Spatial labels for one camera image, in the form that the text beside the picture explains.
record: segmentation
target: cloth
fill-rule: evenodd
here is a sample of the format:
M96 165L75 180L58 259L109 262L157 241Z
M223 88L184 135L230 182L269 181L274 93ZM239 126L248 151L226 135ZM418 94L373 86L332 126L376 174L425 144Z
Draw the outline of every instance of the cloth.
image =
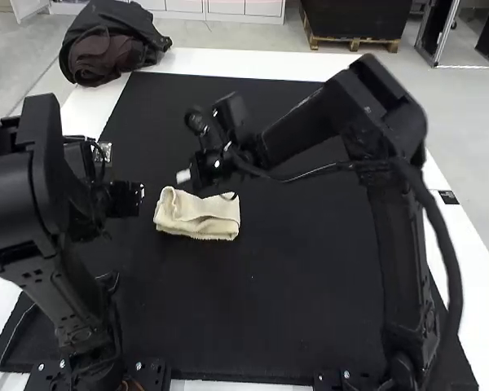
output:
M158 231L193 239L233 240L239 234L239 197L232 193L201 199L167 186L157 202L154 222Z
M159 34L152 13L137 2L91 0L67 31L59 66L67 80L100 86L122 72L157 64L172 40Z

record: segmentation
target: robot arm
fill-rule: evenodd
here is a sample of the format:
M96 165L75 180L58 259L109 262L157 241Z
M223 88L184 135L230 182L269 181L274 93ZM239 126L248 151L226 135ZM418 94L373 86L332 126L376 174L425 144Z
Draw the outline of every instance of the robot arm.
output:
M178 173L178 181L190 178L199 190L235 172L287 183L355 171L367 189L377 233L384 288L381 338L388 362L385 386L424 389L442 344L458 331L462 290L447 228L421 180L427 128L421 107L373 56L365 55L260 135L238 134L245 117L244 103L236 94L208 110L188 112L185 121L199 138L200 150L190 168ZM271 172L335 136L341 137L349 161L292 177ZM442 333L431 296L422 206L437 232L450 277L449 316Z
M73 242L97 237L108 217L137 215L143 186L105 183L92 143L62 136L52 94L27 98L21 117L0 121L0 277L55 325L70 389L79 379L112 391L123 376L117 309Z

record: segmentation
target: gray floor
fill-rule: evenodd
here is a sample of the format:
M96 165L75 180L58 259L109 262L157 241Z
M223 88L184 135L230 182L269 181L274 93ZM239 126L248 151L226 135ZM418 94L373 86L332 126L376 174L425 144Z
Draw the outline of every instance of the gray floor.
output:
M185 20L157 20L156 26L173 38L176 47L310 51L292 2L282 26ZM378 46L361 46L360 52L375 52L425 107L428 148L489 248L489 70L429 68L413 48L417 30L417 22L408 24L397 55ZM448 41L445 62L481 61L466 43L474 39L468 38L469 33L459 25ZM348 51L333 45L319 52ZM53 64L31 93L55 92L63 103L71 90Z
M22 25L11 13L0 12L0 115L33 87L58 55L73 18L36 15Z

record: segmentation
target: black case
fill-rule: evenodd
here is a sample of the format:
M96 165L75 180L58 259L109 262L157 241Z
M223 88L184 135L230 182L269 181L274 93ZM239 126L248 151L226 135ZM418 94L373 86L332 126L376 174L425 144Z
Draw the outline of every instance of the black case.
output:
M400 39L412 0L302 0L316 37Z

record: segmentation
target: black cable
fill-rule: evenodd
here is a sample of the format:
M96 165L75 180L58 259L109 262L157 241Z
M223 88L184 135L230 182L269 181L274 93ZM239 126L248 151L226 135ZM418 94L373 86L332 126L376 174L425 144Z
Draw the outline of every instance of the black cable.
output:
M4 348L4 350L2 351L2 354L0 356L0 367L2 366L2 362L3 362L3 359L7 356L7 354L9 353L9 349L11 347L11 343L12 341L15 339L15 336L16 336L16 332L18 331L18 329L20 328L22 322L25 320L25 318L27 317L27 315L29 315L31 313L31 311L34 310L34 308L37 308L36 304L32 304L23 314L22 316L20 317L20 320L18 321L18 323L16 324L15 328L13 329L13 332L11 333L11 336L9 337L9 340L7 341L7 344L6 344L6 347Z
M382 383L380 385L380 387L377 389L377 391L389 391L390 389L392 389L394 386L394 380L393 379L389 379L387 381L385 381L384 383Z
M436 362L432 368L429 379L434 378L445 359L446 346L449 346L458 335L462 310L464 308L464 292L462 288L462 276L456 252L447 230L446 222L443 219L438 205L425 186L421 172L411 166L405 160L394 160L394 165L399 172L409 182L411 189L415 192L416 199L422 204L433 226L437 236L438 248L442 254L443 263L447 274L447 287L449 291L449 305L447 307L447 318L440 333L440 343L437 349Z
M230 152L230 156L232 158L234 165L236 165L236 167L241 171L244 171L245 173L256 177L270 179L281 183L296 182L298 180L311 178L316 175L330 174L331 172L354 169L355 167L355 165L351 161L334 161L327 165L322 165L320 167L317 167L316 169L311 169L310 171L306 171L305 173L302 174L295 174L293 176L277 176L277 175L272 175L268 173L266 170L260 169L255 165L250 164L244 158L242 158L233 147L230 147L228 151Z

